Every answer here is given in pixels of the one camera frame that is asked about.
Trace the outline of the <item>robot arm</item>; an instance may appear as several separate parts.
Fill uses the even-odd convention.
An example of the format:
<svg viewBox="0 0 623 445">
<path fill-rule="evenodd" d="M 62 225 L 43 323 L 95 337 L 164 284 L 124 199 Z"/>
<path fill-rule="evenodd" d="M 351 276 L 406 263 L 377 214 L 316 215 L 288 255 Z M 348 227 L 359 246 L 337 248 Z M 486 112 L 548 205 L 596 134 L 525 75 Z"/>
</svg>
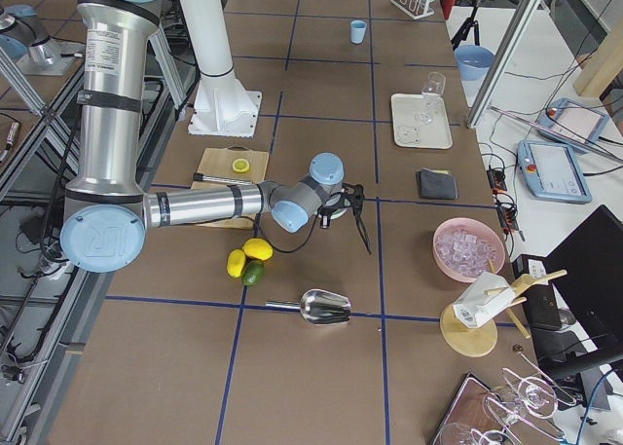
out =
<svg viewBox="0 0 623 445">
<path fill-rule="evenodd" d="M 238 80 L 221 0 L 179 0 L 200 74 L 193 134 L 249 137 L 261 94 Z M 65 189 L 60 245 L 75 266 L 117 271 L 140 253 L 149 229 L 248 217 L 267 212 L 294 233 L 318 217 L 323 225 L 364 193 L 347 184 L 341 159 L 316 155 L 295 185 L 274 181 L 147 194 L 136 162 L 148 40 L 160 27 L 161 0 L 78 0 L 87 29 L 79 166 Z"/>
</svg>

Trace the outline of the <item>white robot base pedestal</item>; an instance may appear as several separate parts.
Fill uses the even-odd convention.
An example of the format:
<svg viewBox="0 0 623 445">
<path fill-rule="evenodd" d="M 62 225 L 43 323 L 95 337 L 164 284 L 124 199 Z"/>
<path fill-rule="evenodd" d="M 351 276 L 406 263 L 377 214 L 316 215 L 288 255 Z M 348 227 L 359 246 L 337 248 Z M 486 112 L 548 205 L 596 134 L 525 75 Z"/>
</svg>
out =
<svg viewBox="0 0 623 445">
<path fill-rule="evenodd" d="M 236 76 L 221 0 L 180 4 L 201 76 L 189 133 L 253 136 L 262 94 L 246 90 Z"/>
</svg>

